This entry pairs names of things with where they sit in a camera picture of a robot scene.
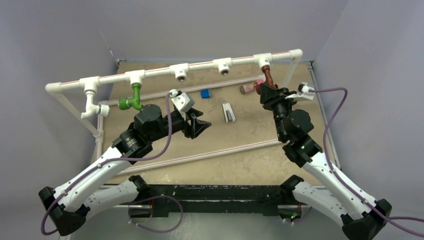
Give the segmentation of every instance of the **blue block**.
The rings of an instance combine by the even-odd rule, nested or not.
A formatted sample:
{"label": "blue block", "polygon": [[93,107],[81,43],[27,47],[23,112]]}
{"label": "blue block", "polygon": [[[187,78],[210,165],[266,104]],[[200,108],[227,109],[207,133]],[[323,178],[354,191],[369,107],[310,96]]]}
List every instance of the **blue block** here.
{"label": "blue block", "polygon": [[211,91],[209,91],[209,89],[202,90],[200,92],[200,96],[201,96],[202,99],[210,99],[211,98]]}

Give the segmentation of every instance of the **pvc pipe frame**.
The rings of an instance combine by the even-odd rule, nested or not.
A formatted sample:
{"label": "pvc pipe frame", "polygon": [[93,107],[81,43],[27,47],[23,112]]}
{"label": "pvc pipe frame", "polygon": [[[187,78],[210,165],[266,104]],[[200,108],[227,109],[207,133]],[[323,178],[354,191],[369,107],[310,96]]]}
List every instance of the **pvc pipe frame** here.
{"label": "pvc pipe frame", "polygon": [[[181,73],[181,72],[186,73],[186,72],[195,71],[195,70],[218,69],[219,71],[221,71],[222,67],[225,64],[227,66],[243,65],[243,64],[259,64],[259,67],[261,67],[260,65],[261,63],[264,62],[264,60],[268,60],[269,62],[278,61],[278,60],[291,60],[290,66],[284,76],[283,83],[282,83],[282,87],[287,87],[296,70],[298,63],[301,61],[302,55],[303,55],[303,51],[301,49],[294,49],[294,50],[278,52],[278,53],[262,53],[262,54],[255,54],[253,56],[245,56],[245,57],[220,58],[220,59],[215,59],[213,61],[207,61],[207,62],[198,62],[198,63],[190,63],[190,64],[182,63],[182,64],[176,64],[176,65],[171,65],[169,67],[163,67],[163,68],[157,68],[157,69],[136,70],[136,71],[129,71],[122,74],[115,74],[115,75],[109,75],[109,76],[86,77],[76,81],[49,83],[45,86],[45,90],[54,98],[56,98],[74,117],[76,117],[80,121],[80,123],[84,127],[86,127],[93,134],[93,136],[95,137],[95,142],[96,142],[95,158],[97,159],[97,157],[102,154],[103,135],[104,135],[103,120],[104,119],[102,116],[98,115],[97,129],[96,129],[88,120],[81,118],[82,113],[79,112],[75,108],[75,106],[72,105],[72,103],[63,95],[64,91],[67,91],[70,89],[84,88],[85,92],[87,91],[96,92],[98,85],[112,84],[112,83],[118,83],[118,82],[129,82],[130,77],[132,78],[138,77],[141,80],[145,78],[157,77],[162,75],[175,75],[175,77],[177,77],[178,76],[177,73]],[[228,82],[213,83],[213,84],[208,84],[208,85],[203,85],[198,87],[189,87],[189,88],[182,89],[182,91],[185,90],[184,92],[189,93],[189,92],[195,92],[195,91],[205,89],[205,87],[209,89],[220,88],[220,87],[231,86],[231,85],[236,85],[240,83],[241,84],[248,83],[250,81],[253,82],[254,80],[252,80],[252,78],[245,78],[245,79],[233,80]],[[166,93],[167,92],[159,92],[159,93],[144,95],[140,98],[140,100],[164,97]],[[103,104],[104,103],[110,106],[110,105],[117,104],[118,101],[117,100],[106,101],[106,102],[103,102]],[[230,150],[225,149],[223,152],[230,153]]]}

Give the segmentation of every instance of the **brown pipe fitting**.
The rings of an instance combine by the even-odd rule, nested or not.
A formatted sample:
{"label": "brown pipe fitting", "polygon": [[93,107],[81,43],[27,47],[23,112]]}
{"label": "brown pipe fitting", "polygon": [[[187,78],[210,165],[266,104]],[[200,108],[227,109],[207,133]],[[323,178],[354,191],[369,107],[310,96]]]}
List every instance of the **brown pipe fitting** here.
{"label": "brown pipe fitting", "polygon": [[[270,66],[266,65],[262,67],[262,73],[265,74],[265,82],[263,84],[266,84],[270,86],[273,89],[278,89],[278,85],[274,84],[273,77],[270,73]],[[255,87],[257,94],[261,95],[261,88],[259,85]]]}

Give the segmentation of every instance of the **white pvc pipe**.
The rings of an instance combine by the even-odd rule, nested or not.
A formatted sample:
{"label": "white pvc pipe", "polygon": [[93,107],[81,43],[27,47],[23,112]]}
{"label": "white pvc pipe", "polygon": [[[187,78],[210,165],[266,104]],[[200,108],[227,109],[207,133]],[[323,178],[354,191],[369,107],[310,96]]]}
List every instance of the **white pvc pipe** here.
{"label": "white pvc pipe", "polygon": [[130,77],[125,75],[125,73],[110,75],[110,76],[101,76],[99,78],[99,81],[102,84],[113,84],[117,82],[129,81],[129,80],[130,80]]}
{"label": "white pvc pipe", "polygon": [[213,61],[205,61],[205,62],[198,62],[198,63],[190,63],[188,65],[188,70],[194,71],[194,70],[213,69],[214,67],[215,67],[215,64]]}
{"label": "white pvc pipe", "polygon": [[175,159],[171,159],[171,160],[165,160],[165,161],[160,161],[160,162],[152,162],[152,163],[144,164],[144,165],[141,165],[141,166],[129,167],[129,168],[121,171],[117,175],[132,174],[132,173],[142,172],[142,171],[146,171],[146,170],[150,170],[150,169],[163,168],[163,167],[172,166],[172,165],[176,165],[176,164],[183,164],[183,163],[193,162],[193,161],[197,161],[197,160],[208,159],[208,158],[238,153],[238,152],[242,152],[242,151],[273,146],[273,145],[277,145],[277,144],[281,144],[281,142],[279,142],[278,140],[275,139],[275,140],[269,140],[269,141],[256,142],[256,143],[247,144],[247,145],[243,145],[243,146],[231,147],[231,148],[217,150],[217,151],[201,153],[201,154],[192,155],[192,156],[175,158]]}
{"label": "white pvc pipe", "polygon": [[[252,83],[252,82],[257,81],[257,80],[263,80],[264,81],[265,75],[262,74],[262,75],[253,76],[253,77],[247,77],[247,78],[242,78],[242,79],[205,84],[205,85],[201,85],[201,86],[191,86],[191,87],[181,88],[180,90],[184,93],[192,93],[192,92],[197,92],[197,91],[201,91],[201,90],[205,90],[205,89],[216,89],[216,88],[228,87],[228,86],[233,86],[233,85],[238,85],[238,84]],[[162,97],[165,97],[168,93],[169,93],[169,91],[146,94],[146,95],[141,96],[140,100],[144,101],[144,100],[149,100],[149,99],[162,98]],[[99,104],[114,106],[114,105],[118,104],[118,100],[102,101],[102,102],[99,102]]]}
{"label": "white pvc pipe", "polygon": [[[303,54],[302,50],[294,49],[288,52],[256,54],[255,55],[256,57],[255,56],[235,57],[235,58],[231,58],[231,65],[257,64],[259,62],[258,56],[269,55],[271,56],[271,59],[268,59],[269,61],[291,59],[293,62],[295,62],[295,65],[293,66],[293,68],[296,68],[297,63],[299,63],[302,57],[302,54]],[[203,70],[203,69],[214,69],[214,68],[216,68],[216,64],[214,63],[214,61],[188,64],[188,70]],[[169,74],[174,74],[171,68],[163,67],[158,69],[146,70],[144,77],[150,78],[150,77],[169,75]],[[286,77],[284,78],[284,82],[290,81],[291,75],[293,74],[292,73],[286,74]],[[99,85],[111,84],[111,83],[117,83],[117,82],[128,81],[128,80],[129,80],[129,76],[125,74],[116,74],[116,75],[110,75],[110,76],[101,76],[98,78],[98,81],[96,82],[96,84],[99,84]],[[46,86],[46,90],[49,93],[60,93],[68,89],[84,87],[84,84],[82,84],[82,82],[80,81],[56,82],[56,83],[50,83],[48,85],[49,86]]]}
{"label": "white pvc pipe", "polygon": [[85,104],[85,112],[81,113],[82,119],[87,119],[93,116],[99,110],[99,106],[93,104],[95,95],[94,92],[88,91],[85,95],[87,96],[87,102]]}
{"label": "white pvc pipe", "polygon": [[97,160],[103,153],[103,140],[104,140],[104,131],[103,131],[103,122],[105,117],[97,115],[97,129],[101,133],[95,138],[95,155],[94,160]]}
{"label": "white pvc pipe", "polygon": [[282,80],[282,86],[283,88],[288,88],[289,87],[289,83],[290,80],[293,77],[293,74],[296,71],[296,68],[298,67],[298,63],[301,61],[302,59],[302,55],[303,55],[303,51],[300,49],[295,49],[295,50],[290,50],[290,59],[291,59],[291,63],[290,66],[288,66],[288,70],[284,75],[284,78]]}
{"label": "white pvc pipe", "polygon": [[79,112],[74,105],[63,95],[54,95],[56,99],[61,103],[84,127],[86,127],[94,136],[99,135],[99,131],[87,120],[81,119],[81,112]]}

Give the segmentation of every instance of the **small cylinder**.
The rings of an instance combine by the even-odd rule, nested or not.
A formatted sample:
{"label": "small cylinder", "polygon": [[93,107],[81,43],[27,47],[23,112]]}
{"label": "small cylinder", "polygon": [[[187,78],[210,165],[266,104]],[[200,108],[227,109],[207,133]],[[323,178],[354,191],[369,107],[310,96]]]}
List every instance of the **small cylinder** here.
{"label": "small cylinder", "polygon": [[255,88],[257,85],[263,83],[264,81],[262,80],[256,80],[250,84],[245,84],[245,85],[241,85],[240,86],[240,93],[241,94],[248,94],[248,93],[252,93],[253,91],[255,91]]}

